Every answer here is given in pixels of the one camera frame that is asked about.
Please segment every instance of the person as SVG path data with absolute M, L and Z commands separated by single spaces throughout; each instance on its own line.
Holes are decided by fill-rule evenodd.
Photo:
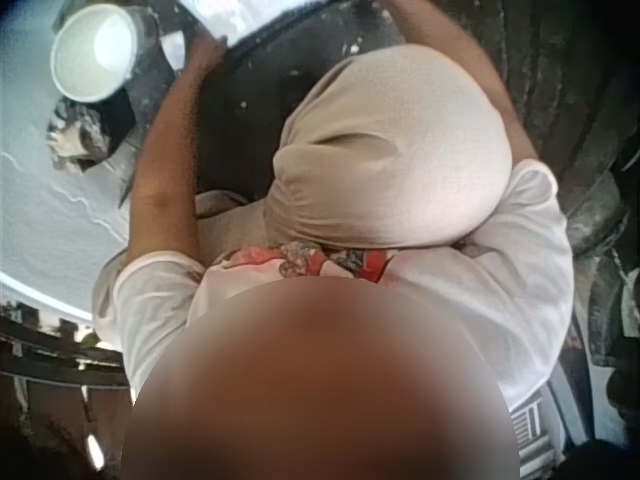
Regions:
M 322 277 L 306 284 L 315 287 L 299 315 L 356 308 L 361 282 L 323 287 L 348 277 L 456 325 L 509 411 L 548 379 L 573 300 L 556 180 L 481 47 L 428 1 L 386 6 L 407 45 L 326 74 L 284 126 L 267 197 L 249 205 L 224 192 L 194 201 L 198 88 L 223 51 L 207 38 L 192 47 L 138 163 L 128 250 L 95 290 L 98 332 L 122 348 L 134 390 L 187 325 L 253 287 L 293 289 L 297 280 L 278 280 L 299 277 Z M 283 309 L 293 302 L 276 296 Z M 327 315 L 348 317 L 340 308 Z M 307 353 L 292 348 L 290 361 Z M 367 363 L 357 348 L 351 355 Z M 338 375 L 326 365 L 324 375 Z

